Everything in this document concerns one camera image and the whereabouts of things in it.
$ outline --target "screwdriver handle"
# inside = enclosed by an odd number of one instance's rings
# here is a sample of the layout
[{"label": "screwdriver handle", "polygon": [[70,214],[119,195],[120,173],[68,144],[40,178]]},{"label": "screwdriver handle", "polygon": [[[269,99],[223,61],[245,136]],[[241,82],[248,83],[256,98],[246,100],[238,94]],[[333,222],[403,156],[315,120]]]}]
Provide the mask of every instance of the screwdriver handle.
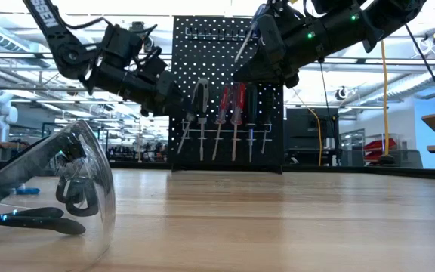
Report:
[{"label": "screwdriver handle", "polygon": [[231,104],[231,97],[233,96],[233,91],[229,84],[224,86],[223,96],[221,97],[221,102],[219,103],[219,114],[217,115],[217,124],[226,123],[226,113],[227,109]]},{"label": "screwdriver handle", "polygon": [[265,91],[263,93],[263,110],[261,115],[261,121],[263,125],[271,124],[271,113],[273,112],[273,106],[275,103],[275,94],[272,91]]},{"label": "screwdriver handle", "polygon": [[237,85],[234,85],[234,88],[235,90],[233,92],[233,117],[231,118],[231,123],[233,125],[241,125],[241,113],[242,108],[245,105],[246,86],[243,83],[239,83]]},{"label": "screwdriver handle", "polygon": [[199,118],[202,119],[208,110],[209,100],[209,81],[207,79],[200,79],[193,93],[193,108],[199,114]]},{"label": "screwdriver handle", "polygon": [[247,104],[246,104],[246,113],[248,115],[248,124],[247,125],[256,125],[256,115],[258,111],[258,88],[256,85],[249,84],[247,86]]}]

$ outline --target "black pegboard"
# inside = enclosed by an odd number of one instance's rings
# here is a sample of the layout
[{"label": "black pegboard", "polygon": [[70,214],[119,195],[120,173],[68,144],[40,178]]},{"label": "black pegboard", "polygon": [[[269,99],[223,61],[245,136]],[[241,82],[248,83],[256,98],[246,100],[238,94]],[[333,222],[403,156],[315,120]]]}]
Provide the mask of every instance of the black pegboard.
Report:
[{"label": "black pegboard", "polygon": [[[254,56],[257,43],[252,40],[246,46],[238,63],[234,63],[242,42],[247,34],[249,19],[222,18],[222,17],[174,17],[174,34],[172,50],[172,71],[177,84],[185,95],[191,96],[196,82],[200,78],[209,80],[209,102],[207,123],[205,125],[204,161],[199,158],[200,132],[191,131],[190,138],[184,141],[180,154],[177,149],[184,133],[185,112],[173,113],[169,118],[169,162],[175,165],[189,164],[217,164],[217,165],[250,165],[248,128],[245,126],[246,115],[243,112],[243,125],[238,127],[238,138],[241,140],[236,145],[236,161],[231,161],[233,149],[233,133],[221,132],[216,160],[212,161],[215,138],[218,125],[215,124],[218,107],[225,84],[233,83],[232,75],[247,60]],[[269,126],[259,125],[255,128],[255,141],[253,144],[252,165],[282,165],[283,150],[283,88],[281,85],[258,86],[258,119],[261,116],[261,97],[266,91],[275,94],[275,103],[272,112],[271,132],[267,133],[265,154],[261,154],[265,129]],[[230,124],[232,113],[228,110],[227,123],[222,125],[222,130],[232,131]],[[199,130],[197,122],[190,126],[191,130]]]}]

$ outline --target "screwdriver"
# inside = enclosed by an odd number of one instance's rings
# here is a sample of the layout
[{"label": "screwdriver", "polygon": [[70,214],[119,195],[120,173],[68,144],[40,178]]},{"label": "screwdriver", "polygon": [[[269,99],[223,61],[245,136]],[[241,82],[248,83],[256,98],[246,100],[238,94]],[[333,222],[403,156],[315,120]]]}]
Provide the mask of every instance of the screwdriver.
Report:
[{"label": "screwdriver", "polygon": [[255,15],[253,16],[253,19],[251,19],[251,26],[249,27],[248,35],[246,36],[245,41],[242,43],[241,48],[239,49],[238,54],[236,55],[236,58],[234,59],[234,63],[237,63],[239,60],[239,57],[241,57],[242,52],[245,50],[246,45],[249,42],[249,39],[251,38],[251,35],[255,31],[255,29],[258,28],[258,17],[261,16],[266,8],[266,4],[261,4],[258,9],[255,12]]},{"label": "screwdriver", "polygon": [[258,107],[258,90],[253,84],[248,85],[248,91],[246,92],[248,96],[248,103],[246,105],[246,112],[248,114],[248,126],[249,129],[249,162],[252,161],[253,157],[253,133],[256,127],[256,111]]},{"label": "screwdriver", "polygon": [[261,147],[261,154],[264,154],[264,146],[266,145],[266,133],[267,126],[271,128],[271,112],[273,111],[273,104],[275,100],[275,94],[272,91],[265,91],[263,93],[263,110],[262,110],[262,121],[264,125],[264,136],[263,136],[263,146]]},{"label": "screwdriver", "polygon": [[209,100],[209,81],[207,79],[200,79],[197,82],[196,92],[193,95],[193,107],[196,109],[198,114],[197,123],[201,125],[201,147],[199,148],[199,153],[201,161],[204,160],[204,125],[208,121],[206,117],[206,112],[208,111],[208,100]]},{"label": "screwdriver", "polygon": [[216,144],[214,146],[214,152],[212,153],[212,160],[214,161],[216,159],[216,152],[218,150],[218,144],[219,144],[219,136],[221,134],[221,126],[226,123],[226,113],[227,109],[229,108],[231,97],[233,96],[233,92],[231,91],[231,88],[228,84],[224,86],[224,92],[223,96],[221,97],[221,102],[219,103],[219,114],[217,115],[216,123],[217,126],[217,137],[216,137]]},{"label": "screwdriver", "polygon": [[233,92],[233,117],[231,117],[231,124],[234,125],[233,136],[233,162],[236,160],[236,141],[238,140],[238,125],[242,124],[241,113],[242,107],[245,104],[245,91],[246,87],[243,83],[234,85],[236,88]]},{"label": "screwdriver", "polygon": [[[197,93],[198,89],[200,89],[200,88],[202,90],[204,90],[204,88],[206,88],[206,89],[208,88],[208,80],[207,79],[200,79],[197,82],[196,87],[194,88],[194,91],[193,91],[193,97],[192,97],[191,103],[194,104],[194,100],[196,99],[196,93]],[[194,115],[192,113],[187,113],[186,120],[187,120],[187,125],[186,125],[186,128],[184,129],[184,133],[183,133],[182,138],[180,140],[179,148],[177,149],[177,154],[179,154],[180,151],[182,150],[182,146],[184,145],[184,140],[186,140],[187,134],[189,133],[190,123],[192,121],[194,121]]]}]

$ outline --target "safety glasses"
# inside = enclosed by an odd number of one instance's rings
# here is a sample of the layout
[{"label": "safety glasses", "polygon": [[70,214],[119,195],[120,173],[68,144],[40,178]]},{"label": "safety glasses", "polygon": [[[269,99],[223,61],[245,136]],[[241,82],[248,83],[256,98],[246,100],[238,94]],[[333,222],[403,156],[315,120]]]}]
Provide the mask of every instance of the safety glasses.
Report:
[{"label": "safety glasses", "polygon": [[[110,166],[84,121],[32,145],[0,169],[0,239],[8,241],[0,244],[0,254],[27,256],[11,244],[25,237],[33,242],[34,255],[51,260],[54,255],[46,256],[58,249],[78,259],[65,269],[83,269],[108,249],[114,222]],[[55,269],[45,265],[39,262],[38,269]]]}]

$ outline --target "screwdriver shaft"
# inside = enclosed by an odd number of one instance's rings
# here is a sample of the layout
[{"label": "screwdriver shaft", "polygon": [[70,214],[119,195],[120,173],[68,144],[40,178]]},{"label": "screwdriver shaft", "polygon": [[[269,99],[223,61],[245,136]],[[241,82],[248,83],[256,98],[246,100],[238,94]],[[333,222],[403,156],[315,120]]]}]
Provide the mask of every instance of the screwdriver shaft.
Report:
[{"label": "screwdriver shaft", "polygon": [[249,162],[252,162],[253,158],[253,128],[249,130]]},{"label": "screwdriver shaft", "polygon": [[255,24],[255,23],[253,23],[253,25],[251,26],[251,29],[249,30],[249,33],[248,33],[248,35],[246,36],[245,41],[242,43],[241,48],[239,49],[238,54],[237,54],[236,57],[234,58],[234,63],[237,63],[237,62],[238,62],[239,57],[241,57],[242,52],[245,50],[246,45],[248,44],[249,39],[251,38],[251,35],[253,34],[253,30],[255,29],[255,25],[254,25],[254,24]]},{"label": "screwdriver shaft", "polygon": [[233,137],[233,162],[236,160],[236,141],[238,137],[238,125],[234,125],[234,137]]},{"label": "screwdriver shaft", "polygon": [[204,147],[202,147],[202,143],[204,141],[204,123],[201,123],[201,148],[199,152],[201,153],[201,162],[204,160]]},{"label": "screwdriver shaft", "polygon": [[216,152],[218,151],[218,144],[219,144],[219,136],[221,134],[221,124],[217,126],[217,137],[216,137],[216,144],[214,145],[214,152],[212,153],[212,160],[216,159]]},{"label": "screwdriver shaft", "polygon": [[187,133],[189,131],[190,121],[186,125],[186,129],[184,129],[184,134],[182,135],[182,139],[180,140],[179,148],[177,149],[177,154],[180,153],[182,146],[184,145],[184,140],[186,140]]},{"label": "screwdriver shaft", "polygon": [[261,154],[264,154],[264,146],[266,145],[266,132],[267,130],[264,130],[264,136],[263,136],[263,146],[261,148]]}]

